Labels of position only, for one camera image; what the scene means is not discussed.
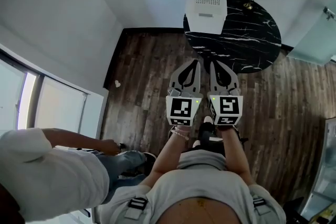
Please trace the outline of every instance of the white shirt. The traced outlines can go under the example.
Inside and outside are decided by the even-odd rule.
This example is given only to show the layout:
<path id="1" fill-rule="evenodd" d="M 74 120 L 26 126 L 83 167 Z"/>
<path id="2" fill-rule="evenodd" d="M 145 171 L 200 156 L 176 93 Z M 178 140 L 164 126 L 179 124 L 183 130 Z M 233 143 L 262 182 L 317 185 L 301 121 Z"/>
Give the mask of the white shirt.
<path id="1" fill-rule="evenodd" d="M 93 154 L 52 148 L 41 129 L 27 129 L 0 136 L 0 184 L 29 222 L 101 204 L 109 177 Z"/>
<path id="2" fill-rule="evenodd" d="M 180 169 L 164 174 L 153 188 L 145 185 L 118 188 L 112 200 L 102 208 L 101 223 L 154 224 L 173 204 L 192 197 L 205 197 L 229 205 L 242 224 L 286 223 L 283 209 L 268 191 L 258 185 L 247 186 L 238 175 L 225 171 L 225 167 L 221 154 L 204 150 L 183 153 Z M 148 201 L 137 220 L 128 217 L 134 216 L 133 208 L 128 211 L 128 203 L 133 198 Z M 262 199 L 263 206 L 254 205 Z"/>

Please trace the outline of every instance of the wooden floor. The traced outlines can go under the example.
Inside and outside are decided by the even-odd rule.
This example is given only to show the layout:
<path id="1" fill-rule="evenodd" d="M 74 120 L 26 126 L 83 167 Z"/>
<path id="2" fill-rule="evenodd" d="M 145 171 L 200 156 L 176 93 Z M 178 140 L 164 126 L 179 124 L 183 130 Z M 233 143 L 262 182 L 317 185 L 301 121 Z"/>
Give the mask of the wooden floor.
<path id="1" fill-rule="evenodd" d="M 191 58 L 201 59 L 183 34 L 128 35 L 113 63 L 102 137 L 158 154 L 170 129 L 165 112 L 170 75 Z M 336 116 L 336 64 L 319 67 L 282 51 L 266 70 L 238 77 L 244 96 L 238 128 L 249 138 L 245 152 L 253 178 L 280 203 L 306 196 L 321 156 L 324 121 Z M 204 69 L 201 82 L 206 96 Z M 209 115 L 206 101 L 201 106 L 193 137 Z"/>

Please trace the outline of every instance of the round table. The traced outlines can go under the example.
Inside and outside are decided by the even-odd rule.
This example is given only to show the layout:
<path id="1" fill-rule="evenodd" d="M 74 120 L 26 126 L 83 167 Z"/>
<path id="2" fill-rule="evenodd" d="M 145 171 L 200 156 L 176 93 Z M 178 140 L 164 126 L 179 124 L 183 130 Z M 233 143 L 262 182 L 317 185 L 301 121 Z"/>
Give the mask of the round table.
<path id="1" fill-rule="evenodd" d="M 227 16 L 220 35 L 191 32 L 184 15 L 183 28 L 189 44 L 204 58 L 206 70 L 211 60 L 219 60 L 235 73 L 253 73 L 269 67 L 277 59 L 281 35 L 272 16 L 260 5 L 253 9 L 248 0 L 227 0 Z"/>

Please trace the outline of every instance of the white sleeve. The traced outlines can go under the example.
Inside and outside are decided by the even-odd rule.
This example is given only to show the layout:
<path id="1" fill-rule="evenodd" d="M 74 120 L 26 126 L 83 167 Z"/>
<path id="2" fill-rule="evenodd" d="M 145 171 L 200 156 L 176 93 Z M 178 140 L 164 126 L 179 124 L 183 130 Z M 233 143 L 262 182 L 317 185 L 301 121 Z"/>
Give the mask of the white sleeve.
<path id="1" fill-rule="evenodd" d="M 139 195 L 145 195 L 151 190 L 146 185 L 137 185 L 132 187 L 120 187 L 115 191 L 112 199 L 105 205 L 100 206 L 99 215 L 101 224 L 114 223 L 111 221 L 112 215 L 117 210 L 122 210 L 125 203 Z"/>
<path id="2" fill-rule="evenodd" d="M 255 205 L 255 216 L 259 224 L 286 223 L 286 214 L 270 193 L 259 185 L 248 186 Z"/>
<path id="3" fill-rule="evenodd" d="M 39 128 L 12 130 L 0 136 L 0 154 L 18 162 L 33 161 L 51 150 L 51 143 Z"/>

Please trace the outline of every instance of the white box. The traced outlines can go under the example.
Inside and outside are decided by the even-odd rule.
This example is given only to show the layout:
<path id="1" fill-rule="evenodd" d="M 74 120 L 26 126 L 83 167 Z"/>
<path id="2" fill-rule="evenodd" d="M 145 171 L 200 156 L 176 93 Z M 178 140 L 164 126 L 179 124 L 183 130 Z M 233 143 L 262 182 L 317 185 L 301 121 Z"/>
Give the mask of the white box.
<path id="1" fill-rule="evenodd" d="M 215 125 L 236 125 L 243 113 L 243 96 L 209 95 L 209 110 Z"/>
<path id="2" fill-rule="evenodd" d="M 192 126 L 202 98 L 166 96 L 167 119 L 170 125 Z"/>
<path id="3" fill-rule="evenodd" d="M 227 15 L 226 0 L 187 0 L 185 13 L 191 32 L 220 35 Z"/>

